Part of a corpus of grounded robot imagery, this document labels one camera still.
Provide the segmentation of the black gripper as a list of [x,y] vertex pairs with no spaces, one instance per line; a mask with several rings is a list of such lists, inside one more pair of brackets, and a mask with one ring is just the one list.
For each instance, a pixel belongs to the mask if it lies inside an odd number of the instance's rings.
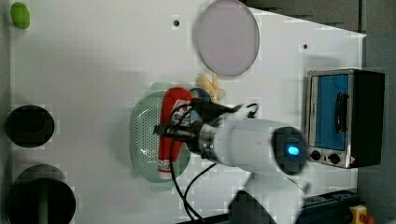
[[193,143],[198,141],[200,131],[205,124],[201,121],[195,121],[190,125],[176,125],[176,124],[158,124],[154,126],[154,134],[161,137],[164,143],[168,145],[179,142]]

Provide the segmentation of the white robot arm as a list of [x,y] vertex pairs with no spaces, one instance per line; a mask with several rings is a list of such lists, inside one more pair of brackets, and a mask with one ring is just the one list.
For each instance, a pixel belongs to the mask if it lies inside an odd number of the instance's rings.
[[304,206],[307,143],[301,131],[267,119],[215,119],[188,126],[158,124],[155,134],[190,152],[250,173],[229,204],[231,224],[295,224]]

